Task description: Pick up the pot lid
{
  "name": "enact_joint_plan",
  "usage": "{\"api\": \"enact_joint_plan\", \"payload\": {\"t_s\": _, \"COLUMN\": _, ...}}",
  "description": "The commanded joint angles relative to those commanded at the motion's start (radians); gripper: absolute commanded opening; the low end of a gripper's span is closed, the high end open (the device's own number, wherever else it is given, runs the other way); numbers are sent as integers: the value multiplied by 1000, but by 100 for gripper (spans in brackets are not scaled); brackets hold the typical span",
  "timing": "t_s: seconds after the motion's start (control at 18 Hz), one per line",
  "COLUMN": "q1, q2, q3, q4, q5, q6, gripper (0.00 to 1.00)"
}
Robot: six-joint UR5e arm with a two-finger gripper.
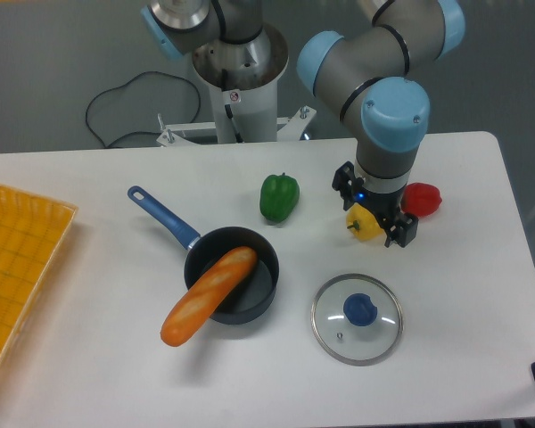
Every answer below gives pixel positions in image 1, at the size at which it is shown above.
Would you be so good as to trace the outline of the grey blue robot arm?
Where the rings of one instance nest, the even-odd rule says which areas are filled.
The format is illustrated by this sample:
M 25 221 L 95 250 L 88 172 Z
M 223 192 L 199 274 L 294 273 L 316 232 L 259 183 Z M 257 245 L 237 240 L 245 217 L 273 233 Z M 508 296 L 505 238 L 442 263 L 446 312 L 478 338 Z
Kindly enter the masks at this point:
M 455 49 L 465 16 L 455 1 L 365 1 L 362 10 L 372 24 L 367 33 L 318 33 L 302 47 L 296 70 L 357 140 L 355 160 L 333 177 L 344 208 L 366 208 L 387 243 L 406 246 L 418 219 L 402 208 L 402 195 L 430 116 L 427 93 L 407 74 Z M 276 138 L 277 82 L 289 53 L 261 2 L 151 1 L 141 14 L 166 56 L 191 56 L 209 88 L 220 143 Z

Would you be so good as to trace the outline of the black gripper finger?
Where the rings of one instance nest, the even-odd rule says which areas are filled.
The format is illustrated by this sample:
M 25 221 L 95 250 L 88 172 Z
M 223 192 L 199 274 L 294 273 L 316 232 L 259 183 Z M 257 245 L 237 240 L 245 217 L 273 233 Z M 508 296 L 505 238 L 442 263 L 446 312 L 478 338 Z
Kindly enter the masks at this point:
M 354 165 L 350 161 L 335 170 L 332 188 L 340 194 L 345 210 L 361 201 L 361 178 L 356 177 Z
M 415 238 L 418 228 L 418 217 L 411 213 L 398 212 L 393 218 L 383 221 L 383 230 L 386 234 L 384 246 L 389 248 L 397 244 L 405 248 Z

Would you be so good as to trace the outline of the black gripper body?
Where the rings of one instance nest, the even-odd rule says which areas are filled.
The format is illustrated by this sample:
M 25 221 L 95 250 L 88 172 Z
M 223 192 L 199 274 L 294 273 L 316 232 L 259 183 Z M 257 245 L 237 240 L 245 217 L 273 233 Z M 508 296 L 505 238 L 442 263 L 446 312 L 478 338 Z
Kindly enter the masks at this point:
M 355 205 L 368 210 L 382 228 L 404 226 L 406 217 L 402 213 L 400 203 L 405 190 L 403 185 L 394 193 L 374 193 L 363 187 L 363 179 L 355 178 L 350 184 L 350 210 Z

